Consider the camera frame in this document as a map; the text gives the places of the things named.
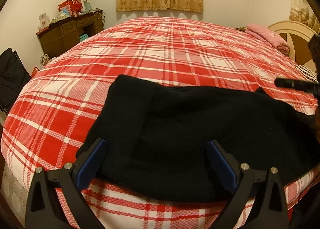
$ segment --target plaid pattern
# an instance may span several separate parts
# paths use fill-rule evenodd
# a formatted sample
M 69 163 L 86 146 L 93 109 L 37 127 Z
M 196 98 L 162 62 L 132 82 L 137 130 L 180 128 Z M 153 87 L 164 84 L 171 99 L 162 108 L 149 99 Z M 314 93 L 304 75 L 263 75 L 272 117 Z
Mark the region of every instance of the plaid pattern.
M 298 111 L 314 114 L 317 106 L 311 95 L 275 87 L 276 77 L 303 76 L 288 57 L 246 33 L 188 19 L 130 20 L 79 43 L 24 87 L 1 139 L 2 154 L 20 184 L 30 187 L 37 166 L 51 170 L 75 161 L 119 74 L 163 85 L 262 87 Z M 319 171 L 317 166 L 286 186 L 288 208 L 318 182 Z M 70 224 L 77 227 L 60 191 L 58 195 Z M 98 179 L 83 196 L 106 228 L 208 228 L 225 204 L 156 201 Z M 244 224 L 252 203 L 236 228 Z

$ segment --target wooden desk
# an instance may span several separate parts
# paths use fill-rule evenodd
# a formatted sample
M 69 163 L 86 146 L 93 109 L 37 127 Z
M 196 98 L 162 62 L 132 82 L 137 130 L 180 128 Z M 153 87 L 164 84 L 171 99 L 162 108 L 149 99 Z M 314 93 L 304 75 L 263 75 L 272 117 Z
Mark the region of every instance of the wooden desk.
M 58 57 L 80 42 L 79 36 L 89 37 L 103 30 L 102 11 L 69 17 L 37 33 L 41 47 L 50 58 Z

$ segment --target striped cloth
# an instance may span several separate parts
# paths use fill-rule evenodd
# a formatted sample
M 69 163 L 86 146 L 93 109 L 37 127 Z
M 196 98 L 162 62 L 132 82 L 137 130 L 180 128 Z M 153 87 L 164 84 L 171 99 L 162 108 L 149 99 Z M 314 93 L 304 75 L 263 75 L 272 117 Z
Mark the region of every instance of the striped cloth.
M 319 83 L 317 74 L 313 72 L 311 69 L 309 69 L 308 67 L 302 64 L 296 65 L 295 67 L 298 71 L 302 73 L 302 75 L 305 77 L 307 81 L 313 82 L 313 83 Z
M 2 154 L 27 190 L 37 166 L 52 170 L 74 162 L 120 74 L 171 86 L 262 87 L 296 110 L 314 114 L 317 101 L 311 95 L 274 85 L 279 76 L 303 79 L 294 64 L 271 45 L 235 29 L 189 19 L 133 19 L 79 43 L 32 78 L 5 121 Z M 288 208 L 318 182 L 319 170 L 286 185 Z M 57 194 L 77 228 L 62 192 Z M 207 229 L 225 205 L 157 201 L 97 178 L 82 194 L 108 229 Z M 236 228 L 252 204 L 253 199 L 247 202 Z

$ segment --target black sweater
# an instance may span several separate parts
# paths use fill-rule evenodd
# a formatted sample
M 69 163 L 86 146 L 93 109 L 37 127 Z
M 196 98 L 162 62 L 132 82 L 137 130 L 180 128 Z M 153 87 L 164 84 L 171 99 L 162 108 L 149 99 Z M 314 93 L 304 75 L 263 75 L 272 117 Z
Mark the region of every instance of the black sweater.
M 205 144 L 216 139 L 254 169 L 278 168 L 286 185 L 320 163 L 315 134 L 300 116 L 309 119 L 261 88 L 164 87 L 120 75 L 77 156 L 101 137 L 110 147 L 98 176 L 156 199 L 220 201 L 229 195 Z

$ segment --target black bag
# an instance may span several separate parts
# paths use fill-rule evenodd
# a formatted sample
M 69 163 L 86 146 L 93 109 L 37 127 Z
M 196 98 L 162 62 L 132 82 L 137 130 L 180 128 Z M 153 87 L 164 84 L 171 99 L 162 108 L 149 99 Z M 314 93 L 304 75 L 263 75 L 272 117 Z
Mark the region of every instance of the black bag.
M 31 76 L 12 48 L 0 55 L 0 110 L 8 113 Z

